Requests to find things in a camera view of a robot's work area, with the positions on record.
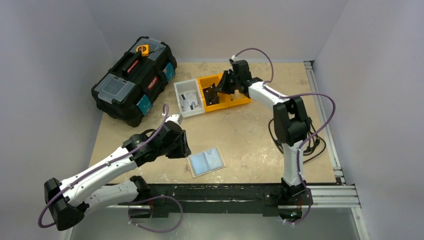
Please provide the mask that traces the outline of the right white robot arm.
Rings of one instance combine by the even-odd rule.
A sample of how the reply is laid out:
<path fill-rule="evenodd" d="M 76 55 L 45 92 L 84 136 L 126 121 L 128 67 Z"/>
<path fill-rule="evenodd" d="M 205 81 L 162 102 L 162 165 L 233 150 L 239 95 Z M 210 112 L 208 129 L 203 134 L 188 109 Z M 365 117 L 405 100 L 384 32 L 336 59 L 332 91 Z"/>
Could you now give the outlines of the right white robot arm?
<path fill-rule="evenodd" d="M 255 100 L 273 113 L 274 133 L 283 150 L 284 171 L 281 195 L 288 199 L 306 190 L 303 175 L 303 145 L 311 129 L 311 118 L 301 97 L 287 97 L 258 78 L 252 77 L 246 60 L 232 56 L 231 68 L 224 71 L 216 91 L 223 94 L 239 92 Z"/>

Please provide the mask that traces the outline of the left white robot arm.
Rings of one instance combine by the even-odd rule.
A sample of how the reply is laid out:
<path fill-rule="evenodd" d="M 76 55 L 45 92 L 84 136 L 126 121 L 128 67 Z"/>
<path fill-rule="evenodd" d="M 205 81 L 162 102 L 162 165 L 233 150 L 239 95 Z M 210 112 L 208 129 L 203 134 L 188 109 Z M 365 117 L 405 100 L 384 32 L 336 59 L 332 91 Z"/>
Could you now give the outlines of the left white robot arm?
<path fill-rule="evenodd" d="M 151 188 L 140 175 L 117 184 L 113 179 L 144 164 L 165 156 L 182 159 L 191 154 L 187 134 L 181 127 L 183 116 L 164 113 L 156 129 L 133 134 L 106 158 L 76 175 L 58 180 L 47 180 L 44 187 L 45 207 L 37 219 L 40 228 L 56 227 L 68 230 L 85 216 L 116 204 L 151 204 L 167 195 L 153 195 Z"/>

